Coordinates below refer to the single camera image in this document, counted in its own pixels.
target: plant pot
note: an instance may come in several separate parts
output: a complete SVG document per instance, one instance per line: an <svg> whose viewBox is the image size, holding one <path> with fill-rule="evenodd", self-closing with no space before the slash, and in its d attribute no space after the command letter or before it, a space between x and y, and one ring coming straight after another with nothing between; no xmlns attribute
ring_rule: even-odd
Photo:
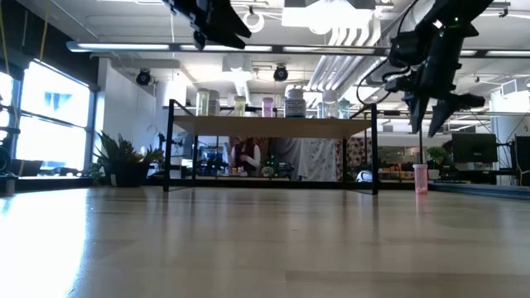
<svg viewBox="0 0 530 298"><path fill-rule="evenodd" d="M429 180L438 180L440 179L440 170L429 170L428 175Z"/></svg>
<svg viewBox="0 0 530 298"><path fill-rule="evenodd" d="M103 164L107 182L117 187L138 187L149 172L146 162L115 161Z"/></svg>

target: wooden tabletop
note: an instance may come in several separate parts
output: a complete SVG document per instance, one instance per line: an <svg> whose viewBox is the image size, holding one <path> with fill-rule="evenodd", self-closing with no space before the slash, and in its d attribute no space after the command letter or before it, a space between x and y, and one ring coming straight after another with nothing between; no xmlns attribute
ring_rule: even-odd
<svg viewBox="0 0 530 298"><path fill-rule="evenodd" d="M349 138L369 120L175 116L175 125L198 136Z"/></svg>

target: wooden floor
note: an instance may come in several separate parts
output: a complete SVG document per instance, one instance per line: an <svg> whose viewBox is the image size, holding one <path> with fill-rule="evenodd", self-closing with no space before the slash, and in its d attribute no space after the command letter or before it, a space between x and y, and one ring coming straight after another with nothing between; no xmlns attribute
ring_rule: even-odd
<svg viewBox="0 0 530 298"><path fill-rule="evenodd" d="M0 297L529 297L530 203L161 187L0 199Z"/></svg>

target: black metal table frame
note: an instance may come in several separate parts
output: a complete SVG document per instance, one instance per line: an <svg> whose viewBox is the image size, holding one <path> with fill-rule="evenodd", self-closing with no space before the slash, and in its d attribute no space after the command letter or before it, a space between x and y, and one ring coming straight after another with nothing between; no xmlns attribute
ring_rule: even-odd
<svg viewBox="0 0 530 298"><path fill-rule="evenodd" d="M170 99L168 107L167 118L167 132L166 139L171 139L173 135L173 125L175 116L175 106L181 108L190 116L195 116L186 107L182 106L174 99ZM372 183L348 182L346 176L348 174L348 159L347 159L347 144L348 140L342 140L342 181L339 182L314 182L314 181L275 181L275 180L198 180L197 179L197 151L199 144L199 136L194 136L193 141L193 164L191 170L191 179L186 179L186 175L182 175L180 179L172 179L170 177L171 171L171 142L166 142L165 164L164 164L164 181L162 183L165 192L169 191L170 186L187 186L187 187L244 187L244 188L293 188L293 189L309 189L309 190L372 190L372 195L378 194L378 110L375 103L366 105L350 119L356 118L362 113L370 112L371 114L371 128L372 128ZM368 139L368 134L365 131L365 146Z"/></svg>

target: pink bottle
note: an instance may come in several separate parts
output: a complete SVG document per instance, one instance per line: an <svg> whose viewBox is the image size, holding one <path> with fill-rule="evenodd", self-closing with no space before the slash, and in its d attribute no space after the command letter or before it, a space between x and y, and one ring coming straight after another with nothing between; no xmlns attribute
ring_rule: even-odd
<svg viewBox="0 0 530 298"><path fill-rule="evenodd" d="M272 118L274 109L274 99L272 98L263 98L262 101L262 117L263 118Z"/></svg>
<svg viewBox="0 0 530 298"><path fill-rule="evenodd" d="M414 165L416 195L426 195L429 188L427 165Z"/></svg>

